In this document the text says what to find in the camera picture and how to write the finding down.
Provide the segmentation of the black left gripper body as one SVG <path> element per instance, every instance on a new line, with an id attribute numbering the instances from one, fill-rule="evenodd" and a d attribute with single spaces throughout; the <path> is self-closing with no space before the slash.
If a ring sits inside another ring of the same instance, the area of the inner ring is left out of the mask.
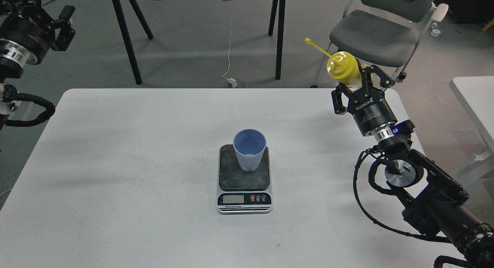
<path id="1" fill-rule="evenodd" d="M 1 25 L 1 57 L 20 66 L 37 65 L 51 47 L 51 35 L 19 16 L 7 17 Z"/>

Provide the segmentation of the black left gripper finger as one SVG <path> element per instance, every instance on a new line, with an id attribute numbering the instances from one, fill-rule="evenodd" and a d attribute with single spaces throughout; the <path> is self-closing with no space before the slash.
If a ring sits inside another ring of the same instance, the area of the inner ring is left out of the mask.
<path id="1" fill-rule="evenodd" d="M 41 0 L 0 0 L 0 15 L 20 16 L 38 24 L 41 18 Z"/>
<path id="2" fill-rule="evenodd" d="M 75 30 L 72 28 L 70 18 L 75 12 L 75 7 L 66 5 L 60 13 L 58 19 L 48 24 L 49 32 L 53 35 L 57 29 L 60 32 L 51 43 L 51 49 L 54 51 L 66 51 L 75 36 Z"/>

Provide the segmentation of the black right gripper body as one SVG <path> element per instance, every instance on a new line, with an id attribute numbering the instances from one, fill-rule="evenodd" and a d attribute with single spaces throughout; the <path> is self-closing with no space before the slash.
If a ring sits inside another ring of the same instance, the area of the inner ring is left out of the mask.
<path id="1" fill-rule="evenodd" d="M 362 136 L 368 137 L 378 127 L 397 123 L 397 118 L 385 99 L 385 92 L 381 89 L 360 88 L 347 97 L 347 111 L 353 116 Z"/>

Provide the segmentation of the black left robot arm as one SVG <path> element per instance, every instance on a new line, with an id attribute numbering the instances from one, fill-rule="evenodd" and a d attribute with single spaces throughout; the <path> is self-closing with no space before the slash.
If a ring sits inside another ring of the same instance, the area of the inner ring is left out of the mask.
<path id="1" fill-rule="evenodd" d="M 49 50 L 66 51 L 75 36 L 71 17 L 75 7 L 67 5 L 53 19 L 42 7 L 42 0 L 1 0 L 0 28 L 1 126 L 33 127 L 46 122 L 56 107 L 50 101 L 20 93 L 6 79 L 19 79 L 24 66 L 38 65 Z M 10 120 L 21 102 L 35 103 L 44 111 L 35 119 Z"/>

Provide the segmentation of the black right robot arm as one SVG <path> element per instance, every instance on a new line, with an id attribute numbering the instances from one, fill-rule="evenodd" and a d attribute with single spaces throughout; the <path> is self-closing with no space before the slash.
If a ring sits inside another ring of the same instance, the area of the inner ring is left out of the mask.
<path id="1" fill-rule="evenodd" d="M 332 91 L 335 113 L 351 113 L 362 135 L 373 136 L 377 143 L 360 153 L 355 166 L 353 191 L 359 207 L 359 168 L 368 155 L 379 153 L 369 168 L 369 185 L 381 194 L 399 199 L 404 206 L 403 219 L 419 233 L 391 231 L 420 240 L 450 243 L 465 258 L 439 256 L 434 261 L 435 268 L 445 263 L 492 268 L 493 228 L 464 206 L 469 195 L 461 184 L 411 148 L 413 122 L 398 123 L 385 99 L 383 89 L 394 81 L 377 66 L 363 67 L 357 60 L 330 60 L 327 68 L 328 74 L 339 82 Z"/>

